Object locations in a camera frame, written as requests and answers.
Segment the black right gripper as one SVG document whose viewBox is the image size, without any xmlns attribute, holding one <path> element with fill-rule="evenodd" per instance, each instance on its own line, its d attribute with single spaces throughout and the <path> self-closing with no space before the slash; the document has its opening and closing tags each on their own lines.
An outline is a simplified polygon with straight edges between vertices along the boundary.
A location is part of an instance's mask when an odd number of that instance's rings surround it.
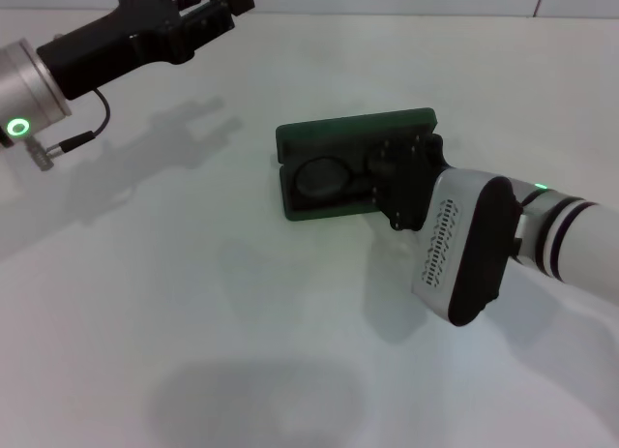
<svg viewBox="0 0 619 448">
<path fill-rule="evenodd" d="M 449 168 L 439 134 L 399 134 L 366 152 L 374 205 L 395 230 L 422 228 L 440 174 Z"/>
</svg>

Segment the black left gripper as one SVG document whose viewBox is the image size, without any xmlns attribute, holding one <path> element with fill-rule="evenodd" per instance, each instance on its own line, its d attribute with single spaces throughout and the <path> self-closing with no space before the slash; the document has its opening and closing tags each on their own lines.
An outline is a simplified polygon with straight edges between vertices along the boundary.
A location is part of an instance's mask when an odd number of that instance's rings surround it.
<svg viewBox="0 0 619 448">
<path fill-rule="evenodd" d="M 141 66 L 172 65 L 232 30 L 232 15 L 254 0 L 118 0 L 118 6 L 83 27 L 37 48 L 37 54 L 68 100 L 74 100 Z"/>
</svg>

